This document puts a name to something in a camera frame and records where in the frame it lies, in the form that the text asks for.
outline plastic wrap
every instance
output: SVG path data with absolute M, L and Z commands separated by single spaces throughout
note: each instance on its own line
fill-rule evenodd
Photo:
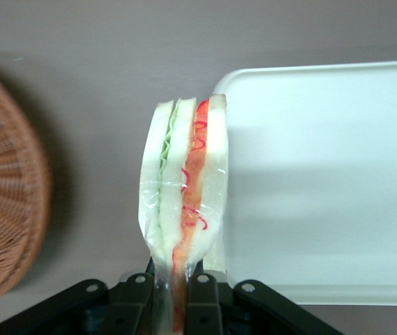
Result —
M 215 95 L 198 108 L 195 99 L 161 103 L 153 114 L 142 160 L 139 222 L 156 269 L 159 334 L 182 334 L 187 281 L 223 224 L 225 113 L 224 95 Z

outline black metal bracket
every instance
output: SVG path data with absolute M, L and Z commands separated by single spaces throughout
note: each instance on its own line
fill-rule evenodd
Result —
M 108 290 L 82 281 L 0 323 L 0 335 L 150 335 L 153 267 Z M 188 284 L 185 335 L 342 335 L 259 281 L 234 288 L 199 265 Z

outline white tray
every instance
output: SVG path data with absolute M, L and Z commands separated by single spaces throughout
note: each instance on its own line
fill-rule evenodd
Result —
M 231 283 L 397 305 L 397 62 L 226 75 Z

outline gray wall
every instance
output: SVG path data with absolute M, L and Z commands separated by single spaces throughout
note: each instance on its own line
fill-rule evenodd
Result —
M 238 68 L 397 60 L 397 1 L 0 0 L 0 80 L 54 166 L 54 208 L 0 321 L 149 258 L 137 187 L 154 106 Z M 309 306 L 347 334 L 397 334 L 397 307 Z

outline wicker basket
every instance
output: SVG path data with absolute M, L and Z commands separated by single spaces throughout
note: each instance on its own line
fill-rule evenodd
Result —
M 29 122 L 0 85 L 0 295 L 26 274 L 45 234 L 49 169 Z

